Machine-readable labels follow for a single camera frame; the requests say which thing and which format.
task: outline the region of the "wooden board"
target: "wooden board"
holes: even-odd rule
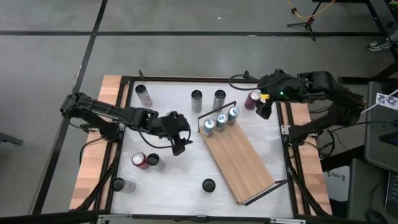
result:
[[[98,99],[101,99],[105,102],[116,102],[116,98],[118,97],[120,79],[121,76],[105,75]],[[305,124],[311,120],[306,104],[292,104],[292,110],[295,124]],[[285,124],[288,124],[286,108],[283,104],[282,112],[284,114]],[[87,141],[95,139],[96,136],[91,136],[92,134],[95,133],[90,133]],[[316,144],[315,140],[312,138],[308,138],[306,141]],[[83,155],[78,177],[76,179],[75,191],[73,193],[70,208],[76,208],[77,206],[79,206],[83,202],[83,200],[90,194],[90,192],[93,190],[94,186],[99,180],[98,174],[99,172],[101,172],[103,155],[106,147],[106,144],[100,143],[101,141],[96,142],[96,144],[93,144],[89,150],[92,154],[96,154],[98,156],[95,159],[97,160],[97,162],[94,162],[94,159],[86,156],[86,154]],[[331,214],[328,193],[326,191],[325,181],[323,179],[322,167],[318,158],[318,151],[314,147],[308,145],[300,146],[299,149],[302,160],[305,185],[307,186],[311,194],[315,197],[315,200],[317,200],[317,202],[322,206],[322,208],[326,212]],[[296,188],[295,192],[299,213],[304,214],[299,189]]]
[[[238,203],[245,204],[275,183],[237,122],[210,137],[203,127],[200,133]]]
[[[284,124],[289,125],[287,119],[286,106],[284,103],[282,103],[281,105],[284,117]],[[291,103],[290,105],[292,107],[294,124],[303,125],[311,121],[310,112],[308,110],[307,104]],[[312,137],[306,138],[305,141],[317,145],[315,139]],[[323,178],[323,171],[321,167],[321,162],[319,160],[318,150],[309,144],[304,144],[303,146],[298,147],[298,149],[300,151],[305,186],[310,191],[314,199],[320,204],[322,209],[324,209],[324,211],[326,211],[331,215],[332,212],[329,202],[329,196],[326,190],[325,180]],[[293,156],[292,147],[290,147],[289,151],[290,155]],[[293,166],[296,168],[294,159],[292,159],[291,161]],[[295,194],[298,205],[298,212],[299,214],[304,214],[301,191],[296,184],[294,185],[295,185]],[[311,209],[311,214],[315,215],[315,212],[312,209]]]

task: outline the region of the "gray floor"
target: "gray floor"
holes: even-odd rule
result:
[[[391,19],[373,1],[381,21]],[[0,30],[91,31],[100,0],[0,1]],[[316,6],[294,1],[303,16]],[[109,0],[101,31],[296,32],[302,20],[285,1]],[[313,26],[317,32],[377,32],[363,4],[336,3]],[[22,138],[22,146],[0,144],[0,216],[29,212],[60,121],[59,107],[71,91],[89,37],[0,36],[0,131]],[[261,77],[275,68],[296,74],[326,70],[333,76],[371,77],[392,63],[388,50],[369,52],[369,38],[308,37],[97,37],[81,91],[97,97],[103,75],[228,77],[249,70]],[[365,86],[348,86],[366,96]],[[317,109],[329,102],[316,102]],[[339,132],[347,147],[363,143],[364,127]],[[69,128],[44,212],[68,209],[86,134]],[[318,140],[329,141],[325,134]],[[336,152],[343,151],[338,145]]]

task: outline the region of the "camera stand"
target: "camera stand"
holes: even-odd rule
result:
[[[295,27],[295,26],[304,27],[304,28],[306,28],[308,31],[310,31],[310,35],[311,35],[312,41],[316,41],[316,40],[315,40],[315,36],[314,36],[314,34],[313,34],[313,31],[312,31],[311,25],[312,25],[312,22],[315,20],[315,19],[313,18],[313,15],[317,12],[317,10],[318,10],[319,6],[321,5],[321,3],[322,3],[322,2],[319,2],[319,3],[318,3],[317,7],[316,7],[315,10],[312,12],[311,17],[308,19],[307,22],[298,22],[298,23],[293,23],[293,24],[287,24],[286,26],[287,26],[287,27]],[[296,11],[297,11],[296,8],[293,8],[293,9],[292,9],[292,13],[295,13]]]

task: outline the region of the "red can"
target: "red can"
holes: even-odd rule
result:
[[[140,169],[146,169],[149,167],[147,158],[146,158],[145,154],[142,152],[138,152],[138,153],[135,153],[134,155],[132,155],[131,163]]]
[[[260,93],[252,91],[249,93],[246,101],[244,102],[244,107],[248,110],[254,110],[256,108],[257,101],[260,100]]]

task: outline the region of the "white tabletop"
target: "white tabletop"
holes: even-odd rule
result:
[[[152,106],[141,104],[134,89],[131,106],[156,110],[159,116],[169,111],[177,111],[186,117],[192,129],[192,144],[185,146],[185,152],[173,156],[171,148],[154,149],[148,146],[137,132],[127,129],[118,169],[118,177],[136,183],[136,189],[126,194],[115,192],[111,213],[145,215],[209,215],[218,217],[281,217],[292,218],[289,187],[287,184],[260,198],[254,203],[238,205],[220,170],[197,131],[197,118],[212,110],[216,90],[226,92],[225,104],[236,101],[240,109],[238,123],[250,140],[256,152],[264,161],[274,180],[286,179],[284,154],[279,131],[276,106],[268,120],[262,119],[255,111],[247,110],[243,105],[248,91],[231,88],[227,83],[188,83],[188,82],[134,82],[135,86],[146,86]],[[254,87],[254,84],[237,84]],[[194,113],[191,107],[191,92],[203,93],[203,107],[200,113]],[[170,142],[156,136],[144,134],[144,137],[156,146],[167,146]],[[134,153],[145,155],[157,153],[165,162],[165,169],[141,170],[134,167],[131,157]],[[212,193],[205,192],[201,184],[211,178],[216,183]]]

